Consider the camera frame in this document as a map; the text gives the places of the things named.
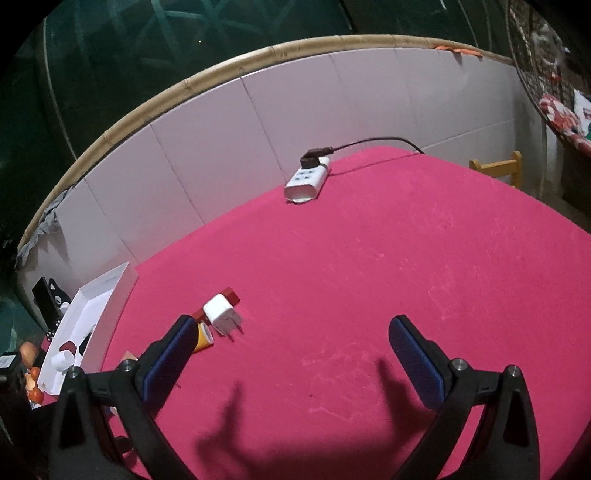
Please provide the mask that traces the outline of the yellow lighter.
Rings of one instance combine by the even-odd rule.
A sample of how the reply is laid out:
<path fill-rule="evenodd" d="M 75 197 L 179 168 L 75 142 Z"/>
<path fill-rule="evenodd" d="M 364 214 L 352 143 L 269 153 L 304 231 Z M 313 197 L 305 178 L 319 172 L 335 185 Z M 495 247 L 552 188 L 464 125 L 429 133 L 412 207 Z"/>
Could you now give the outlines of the yellow lighter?
<path fill-rule="evenodd" d="M 195 344 L 193 353 L 204 351 L 214 345 L 214 337 L 207 324 L 199 322 L 197 324 L 197 331 L 197 344 Z"/>

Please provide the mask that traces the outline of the white charger plug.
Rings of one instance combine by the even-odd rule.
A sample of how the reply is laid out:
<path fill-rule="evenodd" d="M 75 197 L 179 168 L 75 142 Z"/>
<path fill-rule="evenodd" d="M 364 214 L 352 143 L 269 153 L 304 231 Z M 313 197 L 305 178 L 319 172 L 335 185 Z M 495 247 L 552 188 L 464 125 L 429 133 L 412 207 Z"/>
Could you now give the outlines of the white charger plug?
<path fill-rule="evenodd" d="M 242 317 L 221 293 L 208 300 L 202 310 L 211 326 L 222 336 L 228 336 L 242 326 Z"/>

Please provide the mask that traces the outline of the red box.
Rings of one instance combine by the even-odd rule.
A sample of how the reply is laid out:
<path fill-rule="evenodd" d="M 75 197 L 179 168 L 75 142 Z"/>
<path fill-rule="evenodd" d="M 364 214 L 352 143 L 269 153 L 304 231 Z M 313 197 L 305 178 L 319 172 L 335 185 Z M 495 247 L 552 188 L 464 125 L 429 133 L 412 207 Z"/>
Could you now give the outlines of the red box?
<path fill-rule="evenodd" d="M 192 318 L 199 322 L 212 323 L 218 317 L 235 308 L 239 302 L 240 298 L 235 290 L 226 287 L 193 312 Z"/>

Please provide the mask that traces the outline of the small orange fruit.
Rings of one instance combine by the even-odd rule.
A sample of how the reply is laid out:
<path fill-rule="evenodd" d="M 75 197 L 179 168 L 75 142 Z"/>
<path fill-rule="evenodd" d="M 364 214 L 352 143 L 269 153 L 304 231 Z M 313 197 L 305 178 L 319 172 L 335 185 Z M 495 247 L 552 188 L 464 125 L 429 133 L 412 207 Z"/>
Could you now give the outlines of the small orange fruit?
<path fill-rule="evenodd" d="M 41 405 L 44 400 L 44 393 L 38 388 L 34 387 L 27 391 L 28 400 L 35 405 Z"/>

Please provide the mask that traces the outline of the white shallow tray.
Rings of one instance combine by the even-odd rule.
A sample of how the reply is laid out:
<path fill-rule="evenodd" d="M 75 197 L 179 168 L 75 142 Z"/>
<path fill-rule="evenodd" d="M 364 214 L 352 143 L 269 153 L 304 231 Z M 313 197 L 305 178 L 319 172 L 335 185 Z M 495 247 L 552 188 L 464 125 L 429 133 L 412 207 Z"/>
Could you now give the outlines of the white shallow tray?
<path fill-rule="evenodd" d="M 73 366 L 87 373 L 98 372 L 119 321 L 121 312 L 137 280 L 135 268 L 126 262 L 83 285 L 53 336 L 38 377 L 39 389 L 47 395 L 60 393 L 65 372 L 57 372 L 51 357 L 69 350 Z"/>

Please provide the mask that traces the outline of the red apple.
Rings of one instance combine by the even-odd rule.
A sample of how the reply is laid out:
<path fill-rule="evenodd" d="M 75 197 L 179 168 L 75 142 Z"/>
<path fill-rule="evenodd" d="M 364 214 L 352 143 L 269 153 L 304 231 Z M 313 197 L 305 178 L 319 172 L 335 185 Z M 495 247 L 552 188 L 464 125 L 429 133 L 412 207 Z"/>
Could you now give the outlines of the red apple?
<path fill-rule="evenodd" d="M 29 341 L 25 341 L 19 347 L 22 363 L 27 369 L 34 367 L 36 358 L 38 356 L 38 348 Z"/>

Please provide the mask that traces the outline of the black phone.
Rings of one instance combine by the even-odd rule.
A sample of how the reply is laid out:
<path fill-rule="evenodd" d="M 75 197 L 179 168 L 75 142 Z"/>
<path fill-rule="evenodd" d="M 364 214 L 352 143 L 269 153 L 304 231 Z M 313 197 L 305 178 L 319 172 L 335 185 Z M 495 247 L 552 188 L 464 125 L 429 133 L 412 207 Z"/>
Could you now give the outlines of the black phone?
<path fill-rule="evenodd" d="M 59 308 L 54 302 L 47 280 L 40 277 L 32 289 L 33 300 L 49 331 L 56 329 L 59 320 Z"/>

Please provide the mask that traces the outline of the black cat phone stand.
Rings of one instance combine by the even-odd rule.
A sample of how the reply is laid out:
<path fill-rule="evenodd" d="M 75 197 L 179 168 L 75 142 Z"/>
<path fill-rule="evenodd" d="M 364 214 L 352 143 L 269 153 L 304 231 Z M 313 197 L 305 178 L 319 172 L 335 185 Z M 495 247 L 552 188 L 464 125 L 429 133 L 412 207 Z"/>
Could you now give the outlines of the black cat phone stand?
<path fill-rule="evenodd" d="M 48 300 L 43 317 L 48 327 L 47 337 L 52 339 L 71 303 L 71 297 L 57 285 L 53 278 L 44 279 L 44 284 Z"/>

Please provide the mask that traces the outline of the pink table cloth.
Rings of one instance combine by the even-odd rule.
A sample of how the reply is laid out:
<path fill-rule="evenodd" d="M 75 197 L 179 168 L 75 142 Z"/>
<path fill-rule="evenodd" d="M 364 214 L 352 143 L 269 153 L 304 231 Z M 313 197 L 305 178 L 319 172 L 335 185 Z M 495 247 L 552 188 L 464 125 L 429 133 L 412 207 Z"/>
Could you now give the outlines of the pink table cloth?
<path fill-rule="evenodd" d="M 242 330 L 194 354 L 157 422 L 201 479 L 388 479 L 433 420 L 388 339 L 404 314 L 450 357 L 519 366 L 541 475 L 590 419 L 590 237 L 529 195 L 394 149 L 335 164 L 139 265 L 103 363 L 230 287 Z"/>

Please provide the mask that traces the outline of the grey cloth on ledge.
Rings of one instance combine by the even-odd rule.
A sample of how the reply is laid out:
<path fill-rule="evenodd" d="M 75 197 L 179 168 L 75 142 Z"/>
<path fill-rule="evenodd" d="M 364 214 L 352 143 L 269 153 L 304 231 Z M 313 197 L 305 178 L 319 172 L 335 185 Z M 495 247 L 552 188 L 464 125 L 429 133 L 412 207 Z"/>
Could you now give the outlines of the grey cloth on ledge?
<path fill-rule="evenodd" d="M 63 203 L 72 189 L 73 187 L 70 186 L 57 194 L 45 207 L 41 208 L 32 220 L 32 223 L 27 227 L 17 247 L 15 260 L 15 268 L 17 270 L 22 269 L 26 265 L 31 251 L 44 235 L 60 228 L 59 220 L 57 219 L 57 207 Z"/>

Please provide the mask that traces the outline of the wooden chair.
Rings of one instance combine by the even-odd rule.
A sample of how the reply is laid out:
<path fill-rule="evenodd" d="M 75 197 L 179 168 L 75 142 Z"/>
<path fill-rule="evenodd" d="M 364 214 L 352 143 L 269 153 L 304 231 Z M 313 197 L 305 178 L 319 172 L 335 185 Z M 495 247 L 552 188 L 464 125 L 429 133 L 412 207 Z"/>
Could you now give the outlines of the wooden chair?
<path fill-rule="evenodd" d="M 519 151 L 513 151 L 510 159 L 496 162 L 481 163 L 477 159 L 472 159 L 469 168 L 491 178 L 508 178 L 509 185 L 513 188 L 520 189 L 522 186 L 523 155 Z"/>

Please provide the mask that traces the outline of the white power strip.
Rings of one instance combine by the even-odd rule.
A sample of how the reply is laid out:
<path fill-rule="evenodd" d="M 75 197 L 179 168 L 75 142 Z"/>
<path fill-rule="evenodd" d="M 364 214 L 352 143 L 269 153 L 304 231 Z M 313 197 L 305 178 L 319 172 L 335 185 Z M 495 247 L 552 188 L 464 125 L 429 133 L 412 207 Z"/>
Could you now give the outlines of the white power strip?
<path fill-rule="evenodd" d="M 303 157 L 300 168 L 283 187 L 284 198 L 294 204 L 315 200 L 329 177 L 331 159 L 328 156 Z"/>

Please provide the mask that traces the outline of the red patterned cushion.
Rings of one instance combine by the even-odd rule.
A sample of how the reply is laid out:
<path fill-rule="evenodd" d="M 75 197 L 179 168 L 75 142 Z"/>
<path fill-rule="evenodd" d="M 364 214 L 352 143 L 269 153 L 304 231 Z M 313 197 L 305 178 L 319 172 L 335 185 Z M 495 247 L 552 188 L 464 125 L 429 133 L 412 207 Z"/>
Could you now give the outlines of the red patterned cushion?
<path fill-rule="evenodd" d="M 581 121 L 573 111 L 549 94 L 542 96 L 539 107 L 550 128 L 561 140 L 590 156 L 590 140 L 583 133 Z"/>

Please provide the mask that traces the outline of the wicker hanging chair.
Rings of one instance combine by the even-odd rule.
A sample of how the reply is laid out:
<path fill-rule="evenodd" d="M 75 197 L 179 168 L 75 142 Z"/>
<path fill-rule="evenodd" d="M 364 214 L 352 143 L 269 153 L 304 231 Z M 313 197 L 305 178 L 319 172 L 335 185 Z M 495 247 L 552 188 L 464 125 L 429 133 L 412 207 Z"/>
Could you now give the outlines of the wicker hanging chair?
<path fill-rule="evenodd" d="M 542 96 L 549 94 L 575 113 L 581 121 L 583 133 L 590 140 L 590 108 L 582 106 L 580 112 L 576 111 L 578 97 L 590 100 L 590 76 L 550 24 L 528 2 L 506 3 L 505 26 L 518 77 L 544 124 L 552 131 L 539 107 Z M 575 149 L 555 135 L 563 144 Z"/>

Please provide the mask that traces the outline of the orange cloth on ledge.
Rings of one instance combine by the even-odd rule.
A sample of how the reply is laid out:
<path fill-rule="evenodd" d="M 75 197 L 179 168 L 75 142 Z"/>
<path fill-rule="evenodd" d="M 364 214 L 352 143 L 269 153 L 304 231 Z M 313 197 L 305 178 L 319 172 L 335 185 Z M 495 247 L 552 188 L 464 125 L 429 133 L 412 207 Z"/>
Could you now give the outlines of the orange cloth on ledge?
<path fill-rule="evenodd" d="M 458 46 L 451 46 L 451 45 L 437 45 L 435 47 L 437 51 L 447 51 L 452 52 L 454 55 L 466 55 L 472 56 L 479 59 L 483 58 L 483 54 L 479 50 L 475 50 L 472 48 L 464 48 Z"/>

